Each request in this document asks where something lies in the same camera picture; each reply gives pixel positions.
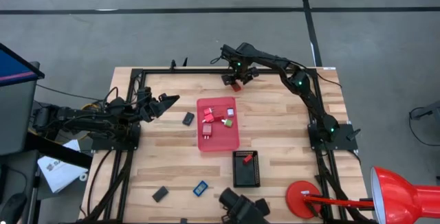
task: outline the red plastic tray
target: red plastic tray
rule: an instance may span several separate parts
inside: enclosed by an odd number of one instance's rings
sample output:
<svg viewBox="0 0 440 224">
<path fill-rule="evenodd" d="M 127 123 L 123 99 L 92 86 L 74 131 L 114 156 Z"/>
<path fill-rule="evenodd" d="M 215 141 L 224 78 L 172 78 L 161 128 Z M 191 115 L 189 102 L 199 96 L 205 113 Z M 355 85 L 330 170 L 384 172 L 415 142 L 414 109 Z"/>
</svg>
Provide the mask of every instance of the red plastic tray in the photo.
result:
<svg viewBox="0 0 440 224">
<path fill-rule="evenodd" d="M 226 127 L 221 121 L 214 121 L 212 124 L 212 136 L 204 139 L 202 132 L 203 121 L 205 119 L 204 110 L 213 108 L 213 115 L 224 116 L 225 119 L 232 120 L 232 127 Z M 227 109 L 234 109 L 234 117 L 228 117 Z M 236 150 L 240 146 L 239 123 L 237 121 L 237 107 L 235 98 L 206 98 L 197 100 L 197 145 L 200 151 L 225 151 Z"/>
</svg>

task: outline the black container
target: black container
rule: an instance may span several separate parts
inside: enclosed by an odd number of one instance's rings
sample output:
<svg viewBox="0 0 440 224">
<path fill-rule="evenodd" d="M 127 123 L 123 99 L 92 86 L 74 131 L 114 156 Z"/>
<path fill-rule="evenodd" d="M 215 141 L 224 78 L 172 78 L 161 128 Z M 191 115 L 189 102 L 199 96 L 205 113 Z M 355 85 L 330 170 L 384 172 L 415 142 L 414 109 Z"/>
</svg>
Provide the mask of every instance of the black container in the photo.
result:
<svg viewBox="0 0 440 224">
<path fill-rule="evenodd" d="M 252 155 L 252 159 L 244 164 L 243 160 Z M 232 165 L 235 188 L 260 187 L 259 153 L 257 151 L 232 152 Z"/>
</svg>

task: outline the red lamp shade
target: red lamp shade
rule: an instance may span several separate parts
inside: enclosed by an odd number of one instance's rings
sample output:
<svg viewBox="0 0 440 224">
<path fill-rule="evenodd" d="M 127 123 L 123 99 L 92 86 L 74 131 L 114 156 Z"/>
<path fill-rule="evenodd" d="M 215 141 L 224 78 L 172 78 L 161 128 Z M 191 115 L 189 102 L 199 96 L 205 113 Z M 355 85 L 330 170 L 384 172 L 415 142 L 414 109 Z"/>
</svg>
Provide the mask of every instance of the red lamp shade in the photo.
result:
<svg viewBox="0 0 440 224">
<path fill-rule="evenodd" d="M 394 172 L 373 167 L 371 187 L 380 224 L 413 224 L 419 217 L 440 218 L 438 186 L 413 186 Z"/>
</svg>

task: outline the blue screen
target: blue screen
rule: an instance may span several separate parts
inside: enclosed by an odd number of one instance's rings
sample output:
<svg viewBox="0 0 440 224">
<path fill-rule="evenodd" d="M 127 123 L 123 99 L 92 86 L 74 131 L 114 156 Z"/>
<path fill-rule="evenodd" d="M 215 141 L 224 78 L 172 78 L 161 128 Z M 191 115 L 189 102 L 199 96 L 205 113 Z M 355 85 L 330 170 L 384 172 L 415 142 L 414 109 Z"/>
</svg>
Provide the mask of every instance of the blue screen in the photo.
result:
<svg viewBox="0 0 440 224">
<path fill-rule="evenodd" d="M 23 79 L 37 79 L 38 76 L 15 58 L 0 50 L 0 83 L 22 81 Z"/>
</svg>

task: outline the wooden tabletop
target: wooden tabletop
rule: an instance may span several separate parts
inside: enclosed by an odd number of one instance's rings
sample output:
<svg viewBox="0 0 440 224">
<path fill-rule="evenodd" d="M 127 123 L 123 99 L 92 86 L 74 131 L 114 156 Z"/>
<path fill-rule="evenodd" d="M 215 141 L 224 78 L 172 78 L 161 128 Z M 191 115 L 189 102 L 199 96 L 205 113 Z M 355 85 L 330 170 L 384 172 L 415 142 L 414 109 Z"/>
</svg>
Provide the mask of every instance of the wooden tabletop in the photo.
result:
<svg viewBox="0 0 440 224">
<path fill-rule="evenodd" d="M 127 96 L 131 70 L 132 67 L 115 68 L 111 87 L 118 87 L 120 96 Z M 318 73 L 338 82 L 334 69 L 318 68 Z M 345 123 L 348 117 L 341 89 L 323 80 L 319 83 L 327 113 Z M 223 85 L 218 74 L 149 74 L 146 86 L 151 87 L 155 97 L 167 93 L 169 96 L 178 94 L 180 99 L 161 118 L 151 123 L 141 122 L 142 135 L 134 153 L 124 222 L 178 223 L 180 218 L 187 218 L 191 223 L 218 223 L 226 214 L 219 195 L 227 187 L 253 201 L 265 198 L 271 211 L 266 217 L 270 223 L 322 222 L 296 217 L 285 203 L 289 184 L 306 180 L 318 186 L 314 179 L 318 167 L 307 134 L 307 108 L 298 96 L 285 88 L 278 75 L 262 74 L 236 93 Z M 197 99 L 224 96 L 236 98 L 239 150 L 258 151 L 260 188 L 233 188 L 232 152 L 201 153 L 197 148 L 197 118 L 190 126 L 182 124 L 187 111 L 196 112 Z M 93 156 L 90 179 L 105 153 L 101 151 Z M 98 173 L 91 198 L 92 209 L 108 189 L 114 154 L 107 157 Z M 367 197 L 357 159 L 346 151 L 335 151 L 335 158 L 347 196 L 350 199 Z M 197 197 L 193 189 L 201 180 L 209 188 Z M 87 182 L 82 201 L 84 210 L 90 183 L 91 180 Z M 169 193 L 156 203 L 152 195 L 161 186 L 166 186 Z M 116 217 L 118 201 L 119 191 L 113 200 L 112 217 Z"/>
</svg>

